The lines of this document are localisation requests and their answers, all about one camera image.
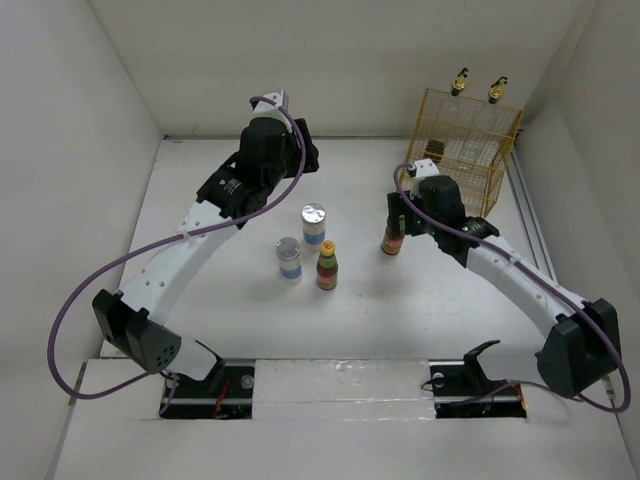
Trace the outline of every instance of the robotic arm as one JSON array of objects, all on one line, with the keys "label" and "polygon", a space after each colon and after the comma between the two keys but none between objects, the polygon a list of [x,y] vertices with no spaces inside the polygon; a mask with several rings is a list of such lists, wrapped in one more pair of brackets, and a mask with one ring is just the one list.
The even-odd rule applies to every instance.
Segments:
[{"label": "robotic arm", "polygon": [[[111,294],[102,290],[93,300],[105,339],[147,373],[164,370],[186,376],[209,392],[219,388],[224,360],[201,343],[187,341],[164,327],[171,309],[213,252],[235,233],[223,228],[190,237],[194,229],[253,213],[267,203],[280,180],[295,176],[301,149],[289,121],[278,107],[287,106],[284,90],[266,95],[275,105],[257,102],[253,119],[240,137],[240,148],[197,192],[180,223],[185,241],[172,243]],[[306,147],[303,173],[318,169],[318,150],[304,119],[295,121]]]},{"label": "robotic arm", "polygon": [[[458,185],[450,177],[440,175],[431,160],[415,162],[415,167],[409,173],[415,176],[410,192],[410,201],[415,207],[447,227],[509,252],[513,259],[535,272],[542,283],[559,290],[574,304],[584,306],[584,313],[596,322],[620,352],[617,314],[612,305],[602,299],[587,302],[560,287],[518,255],[500,236],[497,228],[482,218],[467,217]],[[397,192],[388,195],[388,207],[388,226],[395,235],[400,234],[400,219],[403,217],[406,234],[432,235],[442,252],[492,283],[533,321],[546,338],[542,350],[536,354],[538,372],[553,392],[572,398],[616,369],[613,359],[593,329],[567,304],[516,268],[513,260],[505,260],[485,245],[461,239],[427,224]],[[474,349],[473,360],[492,344],[488,342],[483,348]]]}]

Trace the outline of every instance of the wire basket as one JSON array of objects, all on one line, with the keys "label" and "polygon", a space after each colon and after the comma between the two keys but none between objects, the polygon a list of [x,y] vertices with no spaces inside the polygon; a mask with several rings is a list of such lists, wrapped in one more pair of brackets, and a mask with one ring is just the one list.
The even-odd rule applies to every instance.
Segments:
[{"label": "wire basket", "polygon": [[[442,175],[448,175],[458,183],[467,215],[486,217],[498,201],[522,110],[498,104],[495,106],[495,127],[492,131],[480,130],[472,125],[476,113],[487,102],[460,96],[457,123],[438,121],[433,117],[449,95],[440,90],[426,90],[406,161],[433,159]],[[433,138],[445,141],[430,140]],[[473,159],[460,155],[464,145],[476,148],[477,155]],[[403,188],[410,190],[413,179],[403,172],[401,180]]]}]

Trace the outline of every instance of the wall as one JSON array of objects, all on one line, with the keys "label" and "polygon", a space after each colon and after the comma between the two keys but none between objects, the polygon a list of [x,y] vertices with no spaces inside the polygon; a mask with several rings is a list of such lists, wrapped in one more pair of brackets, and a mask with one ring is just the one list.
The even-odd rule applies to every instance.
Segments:
[{"label": "wall", "polygon": [[517,148],[561,281],[618,309],[635,399],[620,416],[640,467],[640,5],[597,2],[555,101]]},{"label": "wall", "polygon": [[[45,362],[53,317],[128,250],[161,136],[84,0],[0,1],[0,65],[0,476],[42,479],[68,408]],[[72,384],[92,317],[86,295],[63,327]]]},{"label": "wall", "polygon": [[169,134],[237,134],[282,86],[316,135],[409,135],[427,86],[462,67],[523,107],[587,0],[90,0]]}]

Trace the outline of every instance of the white floor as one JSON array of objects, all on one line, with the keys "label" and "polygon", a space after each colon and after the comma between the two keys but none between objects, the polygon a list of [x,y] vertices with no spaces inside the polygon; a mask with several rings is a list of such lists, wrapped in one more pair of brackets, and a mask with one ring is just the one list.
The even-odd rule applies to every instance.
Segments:
[{"label": "white floor", "polygon": [[[429,394],[419,391],[424,359],[459,358],[493,338],[503,342],[497,351],[524,353],[543,339],[429,237],[406,239],[396,258],[380,252],[386,194],[405,141],[317,145],[320,171],[216,252],[168,326],[227,357],[385,360],[261,361],[249,421],[161,420],[157,377],[79,402],[56,478],[634,479],[613,415],[540,390],[524,390],[527,420],[434,419]],[[234,140],[163,142],[133,247],[172,234],[197,188],[236,147]],[[301,235],[300,210],[311,201],[327,208],[328,238],[337,245],[332,292],[315,286],[311,254],[301,284],[278,278],[274,244]],[[531,256],[506,183],[489,220]],[[144,261],[130,262],[125,279]],[[114,353],[103,348],[104,356]],[[93,360],[83,390],[139,371],[128,360]],[[606,400],[599,384],[588,393]]]}]

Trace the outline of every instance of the silver can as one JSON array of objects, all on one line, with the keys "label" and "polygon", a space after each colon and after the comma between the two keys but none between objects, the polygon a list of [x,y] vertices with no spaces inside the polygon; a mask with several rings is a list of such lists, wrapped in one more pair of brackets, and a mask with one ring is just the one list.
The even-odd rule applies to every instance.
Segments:
[{"label": "silver can", "polygon": [[299,283],[302,280],[300,242],[293,237],[281,238],[276,243],[276,257],[282,279],[287,283]]},{"label": "silver can", "polygon": [[325,238],[327,214],[319,203],[309,203],[302,209],[302,239],[312,251],[319,252]]}]

